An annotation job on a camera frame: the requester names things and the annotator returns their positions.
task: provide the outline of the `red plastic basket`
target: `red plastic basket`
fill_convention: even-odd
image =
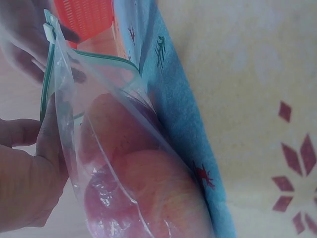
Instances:
[[[54,0],[54,4],[61,22],[75,31],[82,41],[112,26],[112,0]]]

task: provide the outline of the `red apple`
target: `red apple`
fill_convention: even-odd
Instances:
[[[145,115],[152,112],[141,103],[133,101],[133,104]],[[152,112],[151,120],[155,119],[155,113]],[[159,147],[157,141],[111,94],[99,95],[86,111],[81,124],[80,160],[84,166],[92,163],[93,168],[99,169],[106,162],[96,136],[109,160],[115,156]]]
[[[85,191],[94,238],[211,237],[203,196],[178,158],[144,150],[116,157],[111,164],[117,178],[105,166]]]

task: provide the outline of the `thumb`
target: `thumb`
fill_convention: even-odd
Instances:
[[[59,170],[60,154],[62,154],[62,149],[57,125],[55,96],[53,95],[49,100],[37,138],[36,155],[47,159],[54,168]]]

